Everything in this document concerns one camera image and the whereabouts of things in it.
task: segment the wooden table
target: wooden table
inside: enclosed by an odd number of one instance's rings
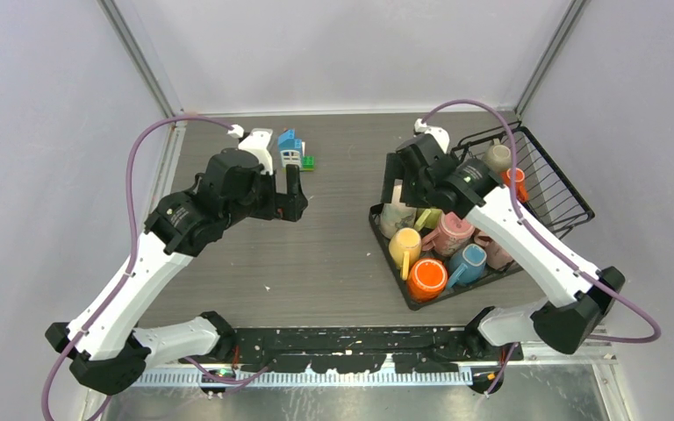
[[[236,118],[245,128],[295,128],[316,158],[302,173],[309,207],[297,223],[246,219],[210,244],[141,319],[169,325],[215,310],[234,326],[459,325],[483,307],[543,296],[518,273],[410,311],[368,225],[379,202],[385,155],[412,136],[417,115],[361,114]],[[485,113],[446,113],[432,122],[462,136],[497,126]],[[173,191],[188,188],[210,157],[234,141],[215,125],[190,124]],[[276,167],[279,157],[273,153]],[[284,191],[284,174],[278,175]]]

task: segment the black tray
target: black tray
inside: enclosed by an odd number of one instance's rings
[[[470,158],[481,158],[494,139],[499,139],[501,144],[508,147],[514,145],[518,155],[519,168],[526,174],[525,184],[530,195],[528,202],[524,203],[523,206],[539,222],[561,239],[570,233],[574,227],[593,219],[595,214],[591,207],[559,166],[551,159],[551,156],[544,150],[536,137],[525,126],[520,125],[520,121],[512,123],[511,127],[515,139],[508,139],[502,127],[496,127],[459,140],[458,144],[451,149],[451,153],[455,154],[459,161],[464,161]],[[410,310],[419,310],[463,292],[483,287],[522,270],[520,265],[515,262],[500,270],[486,267],[482,276],[475,283],[468,286],[456,284],[451,289],[444,290],[437,298],[418,303],[409,295],[406,283],[402,280],[401,274],[389,254],[389,240],[378,229],[378,219],[383,208],[382,203],[370,207],[370,228],[376,236],[378,245],[384,251],[389,269],[394,275],[394,280],[397,282],[399,290],[402,291]],[[424,236],[427,232],[421,232],[420,234]],[[432,252],[423,253],[422,256],[434,257],[442,260],[443,263],[447,259]]]
[[[406,282],[402,279],[402,275],[399,273],[399,270],[397,269],[397,266],[394,264],[394,260],[391,258],[391,254],[389,253],[389,240],[384,237],[384,235],[381,233],[381,230],[378,228],[378,219],[381,215],[381,210],[383,208],[384,208],[383,203],[375,204],[370,207],[370,214],[368,218],[370,223],[370,229],[373,230],[373,235],[376,236],[378,245],[381,246],[381,250],[384,252],[386,263],[389,264],[391,274],[394,275],[394,281],[397,282],[399,290],[402,291],[402,296],[404,296],[407,307],[409,307],[410,310],[419,310],[427,305],[435,304],[445,299],[448,299],[452,296],[457,296],[463,292],[483,287],[484,285],[490,282],[495,282],[496,280],[504,278],[505,276],[521,271],[521,267],[515,263],[508,265],[504,270],[494,270],[488,266],[484,268],[484,272],[482,273],[482,276],[479,278],[479,280],[474,282],[473,284],[467,286],[457,283],[450,289],[443,290],[443,292],[441,292],[441,294],[437,296],[435,299],[424,303],[418,303],[412,299],[412,296],[409,295],[409,291],[407,290],[406,287]],[[433,252],[422,252],[421,257],[432,257],[434,259],[441,260],[444,265],[447,259]]]

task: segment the orange cup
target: orange cup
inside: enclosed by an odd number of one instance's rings
[[[502,181],[510,187],[510,170],[504,171],[500,174]],[[526,173],[520,168],[515,168],[515,195],[521,203],[528,202],[528,190],[526,190]]]
[[[448,271],[437,259],[420,259],[412,266],[407,290],[418,303],[430,301],[443,292],[448,283]]]

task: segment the blue mug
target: blue mug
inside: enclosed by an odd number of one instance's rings
[[[456,252],[446,264],[448,272],[452,274],[448,277],[446,288],[451,288],[456,283],[471,285],[476,282],[482,276],[482,272],[484,272],[484,263],[486,261],[487,253],[476,244],[469,244]]]

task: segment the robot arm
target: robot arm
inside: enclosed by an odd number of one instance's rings
[[[454,212],[488,233],[538,283],[546,299],[512,309],[484,309],[470,324],[492,346],[541,339],[561,353],[574,353],[610,310],[612,298],[554,256],[513,212],[510,192],[499,175],[480,160],[458,162],[447,153],[448,135],[438,127],[415,127],[419,135],[386,159],[382,202],[391,201],[395,180],[402,182],[401,201],[412,207]],[[621,289],[616,268],[599,270],[570,250],[541,223],[522,210],[524,218],[580,271],[609,288]]]
[[[138,239],[131,278],[68,355],[71,372],[82,385],[115,395],[146,368],[189,355],[212,353],[223,359],[233,350],[233,328],[215,312],[179,325],[134,326],[167,283],[226,229],[247,217],[292,222],[301,218],[308,201],[298,167],[286,168],[287,192],[277,193],[268,152],[271,135],[271,130],[254,129],[237,148],[212,156],[195,185],[159,201]],[[57,352],[115,288],[127,262],[77,318],[48,328],[46,337]]]

